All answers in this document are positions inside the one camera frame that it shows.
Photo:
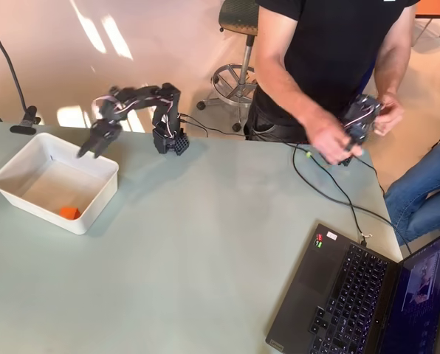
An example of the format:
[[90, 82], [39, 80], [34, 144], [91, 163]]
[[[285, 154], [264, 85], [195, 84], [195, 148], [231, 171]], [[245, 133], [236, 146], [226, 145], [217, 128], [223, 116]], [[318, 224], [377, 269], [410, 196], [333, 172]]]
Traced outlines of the person's right hand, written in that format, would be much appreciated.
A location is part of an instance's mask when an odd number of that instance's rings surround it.
[[337, 165], [352, 157], [361, 156], [362, 148], [351, 141], [334, 117], [320, 117], [306, 127], [310, 143], [329, 164]]

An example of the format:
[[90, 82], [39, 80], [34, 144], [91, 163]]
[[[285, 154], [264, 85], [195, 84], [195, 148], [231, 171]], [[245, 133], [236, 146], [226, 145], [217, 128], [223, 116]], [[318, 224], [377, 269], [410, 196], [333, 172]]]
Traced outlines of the person's left hand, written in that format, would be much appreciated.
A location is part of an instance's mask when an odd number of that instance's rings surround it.
[[379, 96], [382, 109], [374, 120], [374, 132], [379, 136], [389, 133], [403, 118], [404, 108], [396, 94], [387, 92]]

